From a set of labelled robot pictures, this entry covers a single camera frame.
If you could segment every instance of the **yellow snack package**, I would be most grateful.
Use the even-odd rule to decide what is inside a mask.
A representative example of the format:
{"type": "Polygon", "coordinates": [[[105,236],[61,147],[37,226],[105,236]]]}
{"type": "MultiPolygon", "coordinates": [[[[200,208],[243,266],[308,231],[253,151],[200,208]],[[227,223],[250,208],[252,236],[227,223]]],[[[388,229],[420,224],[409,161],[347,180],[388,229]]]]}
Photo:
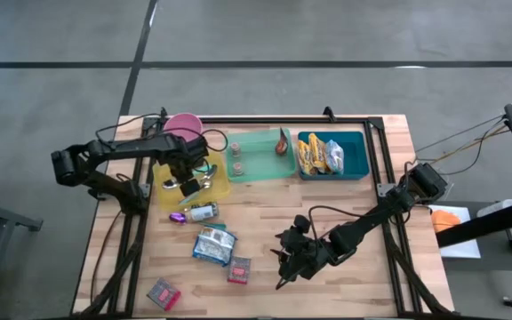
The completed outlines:
{"type": "Polygon", "coordinates": [[[309,134],[309,148],[311,148],[311,164],[320,173],[329,172],[329,167],[325,162],[325,143],[317,138],[315,133],[309,134]]]}
{"type": "Polygon", "coordinates": [[[317,169],[311,164],[311,149],[308,144],[298,140],[298,160],[301,170],[307,175],[316,175],[317,169]]]}

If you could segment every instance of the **butcher block tabletop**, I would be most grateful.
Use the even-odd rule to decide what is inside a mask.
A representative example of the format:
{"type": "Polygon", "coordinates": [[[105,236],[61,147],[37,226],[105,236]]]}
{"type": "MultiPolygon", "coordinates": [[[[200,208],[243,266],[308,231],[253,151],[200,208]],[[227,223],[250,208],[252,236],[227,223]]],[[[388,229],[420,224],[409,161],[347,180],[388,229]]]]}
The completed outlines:
{"type": "MultiPolygon", "coordinates": [[[[386,128],[388,148],[398,179],[404,163],[414,160],[414,148],[404,115],[381,116],[386,128]]],[[[133,116],[121,116],[119,123],[133,116]]],[[[116,140],[139,138],[142,119],[118,127],[116,140]]],[[[355,131],[361,124],[206,124],[205,129],[224,133],[252,132],[283,127],[289,129],[292,144],[297,146],[298,132],[355,131]]],[[[381,178],[386,180],[379,137],[373,131],[381,178]]],[[[208,132],[208,143],[223,146],[217,132],[208,132]]],[[[135,160],[110,161],[107,174],[132,176],[135,160]]],[[[142,173],[145,181],[145,170],[142,173]]],[[[376,203],[371,174],[360,180],[318,181],[300,179],[296,173],[280,180],[232,183],[230,195],[218,201],[220,216],[214,221],[225,223],[227,231],[237,236],[235,256],[252,260],[248,284],[227,282],[228,268],[191,257],[201,226],[175,225],[162,211],[154,182],[149,207],[145,243],[141,255],[139,280],[133,316],[138,317],[356,317],[395,316],[396,306],[388,272],[381,227],[369,232],[351,258],[338,267],[326,266],[311,280],[298,278],[280,290],[278,259],[270,249],[280,249],[274,235],[291,226],[297,214],[307,215],[311,206],[326,204],[345,211],[365,213],[376,203]],[[180,290],[178,302],[164,312],[147,293],[162,277],[180,290]]],[[[77,288],[73,312],[90,304],[92,272],[112,220],[120,210],[115,199],[99,203],[77,288]]],[[[326,210],[314,211],[317,233],[349,221],[348,216],[326,210]]],[[[94,295],[110,278],[116,264],[124,215],[116,220],[98,269],[94,295]]],[[[133,223],[133,232],[137,223],[133,223]]],[[[413,265],[430,291],[448,309],[453,309],[436,236],[428,211],[412,210],[406,224],[413,265]]],[[[401,272],[400,282],[407,310],[412,310],[407,282],[401,272]]],[[[123,310],[130,272],[122,282],[118,308],[123,310]]]]}

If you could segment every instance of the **gray floor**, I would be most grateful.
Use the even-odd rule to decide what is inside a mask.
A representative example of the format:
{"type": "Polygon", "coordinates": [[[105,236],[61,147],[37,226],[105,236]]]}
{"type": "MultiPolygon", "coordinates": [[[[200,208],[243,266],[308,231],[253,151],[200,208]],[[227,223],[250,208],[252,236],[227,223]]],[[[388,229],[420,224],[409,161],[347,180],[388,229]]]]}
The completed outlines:
{"type": "MultiPolygon", "coordinates": [[[[0,61],[133,59],[148,0],[0,0],[0,61]]],[[[512,60],[512,1],[165,0],[144,60],[512,60]]],[[[45,220],[17,232],[0,318],[66,315],[96,203],[58,186],[50,153],[115,122],[129,69],[0,69],[0,206],[45,220]]],[[[142,70],[131,114],[406,114],[415,147],[500,115],[512,68],[142,70]]],[[[484,128],[425,150],[436,156],[484,128]]],[[[475,150],[440,165],[471,163],[475,150]]],[[[512,198],[512,137],[492,138],[448,200],[512,198]]],[[[512,318],[506,273],[448,272],[456,309],[512,318]],[[471,290],[463,285],[471,284],[471,290]]]]}

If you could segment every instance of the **white paper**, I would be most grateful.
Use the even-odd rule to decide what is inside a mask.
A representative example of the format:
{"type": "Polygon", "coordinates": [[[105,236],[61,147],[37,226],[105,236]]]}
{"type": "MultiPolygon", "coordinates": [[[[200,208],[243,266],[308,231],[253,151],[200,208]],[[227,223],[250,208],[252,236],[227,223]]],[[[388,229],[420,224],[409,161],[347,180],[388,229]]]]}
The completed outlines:
{"type": "MultiPolygon", "coordinates": [[[[455,214],[458,218],[460,218],[461,223],[470,221],[469,210],[468,208],[463,207],[451,207],[451,206],[443,206],[443,205],[429,205],[432,210],[444,210],[447,212],[451,212],[455,214]]],[[[475,239],[468,240],[461,244],[449,245],[440,249],[440,253],[442,257],[446,258],[473,258],[480,259],[481,253],[479,253],[479,247],[477,246],[477,241],[475,239]]]]}

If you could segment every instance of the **pink cup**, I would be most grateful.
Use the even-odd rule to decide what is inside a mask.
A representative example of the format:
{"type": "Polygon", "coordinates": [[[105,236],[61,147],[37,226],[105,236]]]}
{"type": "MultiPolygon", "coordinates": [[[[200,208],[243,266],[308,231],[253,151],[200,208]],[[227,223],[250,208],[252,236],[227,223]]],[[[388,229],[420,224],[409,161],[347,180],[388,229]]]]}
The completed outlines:
{"type": "Polygon", "coordinates": [[[203,132],[203,122],[201,122],[201,119],[199,119],[198,116],[190,113],[177,114],[167,120],[164,126],[164,131],[176,136],[181,136],[185,141],[191,141],[198,138],[203,132]],[[180,130],[176,128],[185,128],[188,130],[180,130]]]}

